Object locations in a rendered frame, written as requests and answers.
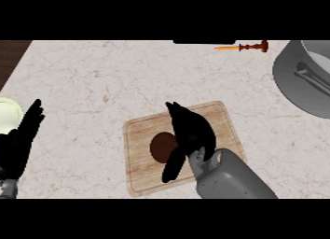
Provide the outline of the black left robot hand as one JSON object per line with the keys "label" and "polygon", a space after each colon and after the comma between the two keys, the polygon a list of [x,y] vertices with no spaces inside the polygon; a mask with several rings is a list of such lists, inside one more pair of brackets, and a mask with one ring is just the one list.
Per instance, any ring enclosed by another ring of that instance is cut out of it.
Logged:
{"label": "black left robot hand", "polygon": [[0,181],[17,180],[23,175],[30,145],[45,118],[41,100],[36,99],[24,113],[20,124],[7,134],[0,134]]}

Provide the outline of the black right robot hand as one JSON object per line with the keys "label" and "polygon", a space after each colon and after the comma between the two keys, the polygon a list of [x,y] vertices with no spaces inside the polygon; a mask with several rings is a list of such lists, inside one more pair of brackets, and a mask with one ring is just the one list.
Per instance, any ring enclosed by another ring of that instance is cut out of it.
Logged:
{"label": "black right robot hand", "polygon": [[176,147],[170,152],[162,171],[162,182],[176,179],[185,158],[203,149],[203,161],[207,161],[216,150],[216,135],[209,121],[176,102],[165,106],[172,119]]}

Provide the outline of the wooden cutting board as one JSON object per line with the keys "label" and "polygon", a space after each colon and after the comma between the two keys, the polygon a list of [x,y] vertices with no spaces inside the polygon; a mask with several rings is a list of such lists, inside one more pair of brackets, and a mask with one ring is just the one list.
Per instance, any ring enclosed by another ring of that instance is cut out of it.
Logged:
{"label": "wooden cutting board", "polygon": [[219,101],[181,109],[166,104],[168,113],[125,123],[128,189],[142,196],[187,182],[194,176],[185,157],[200,148],[207,160],[228,148],[246,161],[225,106]]}

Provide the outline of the brown chocolate cupcake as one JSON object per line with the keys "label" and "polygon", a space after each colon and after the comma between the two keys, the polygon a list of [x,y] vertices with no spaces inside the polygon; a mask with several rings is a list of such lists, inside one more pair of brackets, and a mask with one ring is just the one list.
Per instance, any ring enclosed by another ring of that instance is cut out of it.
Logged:
{"label": "brown chocolate cupcake", "polygon": [[168,161],[170,152],[175,149],[175,147],[176,147],[175,136],[170,133],[162,132],[153,137],[150,143],[150,154],[153,159],[159,163],[165,163]]}

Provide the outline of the grey metal pot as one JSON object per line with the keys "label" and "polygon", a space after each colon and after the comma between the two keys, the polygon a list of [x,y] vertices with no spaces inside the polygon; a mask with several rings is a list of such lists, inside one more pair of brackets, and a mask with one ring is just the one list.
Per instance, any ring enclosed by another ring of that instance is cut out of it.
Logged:
{"label": "grey metal pot", "polygon": [[272,75],[290,103],[330,120],[330,40],[291,40],[274,60]]}

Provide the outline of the pale green plate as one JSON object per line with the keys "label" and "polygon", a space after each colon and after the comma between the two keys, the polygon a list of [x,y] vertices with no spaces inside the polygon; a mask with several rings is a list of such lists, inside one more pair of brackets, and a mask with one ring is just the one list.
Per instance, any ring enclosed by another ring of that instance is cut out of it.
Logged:
{"label": "pale green plate", "polygon": [[0,97],[0,134],[7,134],[19,126],[23,118],[20,105],[5,97]]}

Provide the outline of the orange honey dipper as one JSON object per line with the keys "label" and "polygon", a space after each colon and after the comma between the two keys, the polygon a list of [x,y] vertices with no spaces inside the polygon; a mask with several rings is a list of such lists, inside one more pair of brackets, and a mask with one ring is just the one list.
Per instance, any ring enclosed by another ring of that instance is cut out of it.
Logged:
{"label": "orange honey dipper", "polygon": [[268,50],[268,41],[262,40],[255,45],[241,45],[241,44],[238,44],[237,46],[231,46],[231,47],[216,47],[216,50],[231,50],[231,49],[237,49],[237,50],[259,49],[262,52],[265,52]]}

